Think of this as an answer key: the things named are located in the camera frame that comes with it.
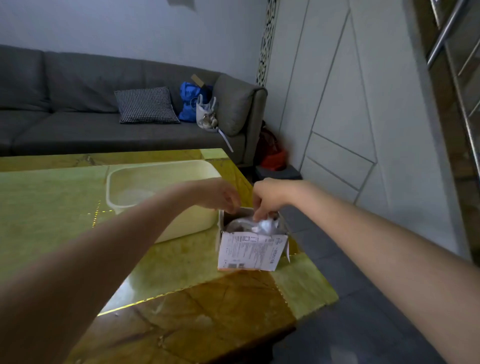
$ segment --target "plastic basin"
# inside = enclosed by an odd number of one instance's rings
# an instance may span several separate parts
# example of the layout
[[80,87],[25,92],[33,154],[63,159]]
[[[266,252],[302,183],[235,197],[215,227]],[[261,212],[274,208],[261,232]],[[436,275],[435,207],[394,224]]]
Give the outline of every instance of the plastic basin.
[[[220,173],[204,160],[121,168],[107,176],[107,204],[120,214],[174,183],[213,177],[220,177]],[[209,229],[217,223],[217,219],[215,210],[192,206],[178,215],[156,242]]]

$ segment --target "marble tabletop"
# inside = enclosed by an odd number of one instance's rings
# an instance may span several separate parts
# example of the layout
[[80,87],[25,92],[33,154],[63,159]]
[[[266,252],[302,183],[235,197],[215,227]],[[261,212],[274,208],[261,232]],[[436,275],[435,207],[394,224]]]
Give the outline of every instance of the marble tabletop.
[[[251,206],[251,184],[222,149],[0,158],[0,279],[114,216],[105,183],[119,165],[193,159],[210,162]],[[275,272],[217,271],[217,229],[155,244],[67,362],[209,362],[338,299],[292,238],[291,262],[282,257]]]

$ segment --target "gray floor tile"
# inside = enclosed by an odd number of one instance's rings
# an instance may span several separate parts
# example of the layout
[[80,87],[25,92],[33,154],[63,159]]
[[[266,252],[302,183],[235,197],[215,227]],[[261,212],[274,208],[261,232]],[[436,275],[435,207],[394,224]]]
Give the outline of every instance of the gray floor tile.
[[421,335],[410,336],[369,364],[445,364],[439,353]]
[[292,235],[311,260],[341,252],[337,244],[318,226]]
[[382,312],[394,323],[394,325],[405,335],[419,334],[408,318],[395,307],[393,303],[381,293],[378,288],[371,286],[365,289],[366,294],[377,305]]
[[317,225],[293,206],[285,206],[280,209],[280,214],[287,223],[289,232],[297,232],[316,227]]
[[340,298],[371,285],[370,280],[343,252],[312,261]]
[[402,340],[402,333],[364,292],[320,309],[274,346],[274,363],[331,363],[332,348],[366,363]]

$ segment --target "sofa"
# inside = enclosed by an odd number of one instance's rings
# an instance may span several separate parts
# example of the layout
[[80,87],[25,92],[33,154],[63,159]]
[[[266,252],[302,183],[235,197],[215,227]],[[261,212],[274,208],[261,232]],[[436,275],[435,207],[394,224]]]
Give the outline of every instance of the sofa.
[[[120,124],[115,90],[180,85],[196,74],[213,85],[220,129],[196,123]],[[223,148],[251,166],[267,91],[223,73],[153,61],[0,46],[0,156]]]

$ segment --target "metal railing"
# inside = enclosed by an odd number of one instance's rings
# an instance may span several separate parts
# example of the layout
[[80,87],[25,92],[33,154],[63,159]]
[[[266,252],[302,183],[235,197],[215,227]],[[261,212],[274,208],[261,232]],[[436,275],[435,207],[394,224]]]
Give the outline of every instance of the metal railing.
[[467,0],[457,0],[452,12],[448,16],[447,20],[443,22],[443,19],[445,18],[442,15],[442,12],[439,7],[439,0],[430,0],[432,10],[433,10],[433,15],[435,16],[435,21],[437,23],[437,27],[440,31],[435,44],[432,47],[432,50],[430,51],[428,57],[427,57],[427,64],[428,67],[430,68],[433,63],[435,62],[436,57],[438,56],[439,52],[442,50],[442,48],[445,50],[445,55],[447,58],[448,62],[448,67],[450,69],[450,73],[452,76],[452,81],[453,85],[455,88],[455,94],[458,102],[458,108],[460,111],[460,114],[462,115],[463,119],[463,126],[465,129],[465,132],[467,134],[467,141],[468,141],[468,146],[470,149],[470,155],[472,157],[473,163],[474,163],[474,170],[476,172],[476,177],[477,181],[479,184],[480,188],[480,157],[479,157],[479,151],[475,142],[475,135],[473,133],[473,125],[471,123],[470,118],[472,115],[477,111],[477,109],[480,107],[480,98],[470,111],[467,111],[465,107],[465,102],[463,100],[463,95],[462,95],[462,89],[460,87],[460,83],[458,81],[458,78],[463,74],[466,66],[470,63],[472,58],[474,57],[475,53],[480,47],[480,37],[475,43],[475,46],[469,53],[468,57],[464,61],[462,67],[460,68],[459,71],[456,70],[454,59],[452,57],[452,52],[450,51],[449,45],[448,45],[448,36],[450,35],[450,32],[452,30],[452,27],[458,20],[458,17],[460,15],[460,12],[462,11],[463,6],[467,3]]

